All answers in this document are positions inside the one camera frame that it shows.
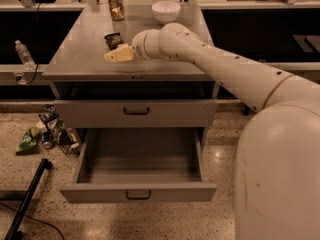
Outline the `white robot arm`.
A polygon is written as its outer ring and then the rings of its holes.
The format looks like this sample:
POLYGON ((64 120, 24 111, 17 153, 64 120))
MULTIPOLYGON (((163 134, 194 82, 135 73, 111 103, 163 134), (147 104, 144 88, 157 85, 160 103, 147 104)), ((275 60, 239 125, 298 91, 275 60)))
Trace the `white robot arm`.
POLYGON ((236 240, 320 240, 320 85, 205 43, 170 23, 105 54, 109 62, 190 62, 251 108, 235 166, 236 240))

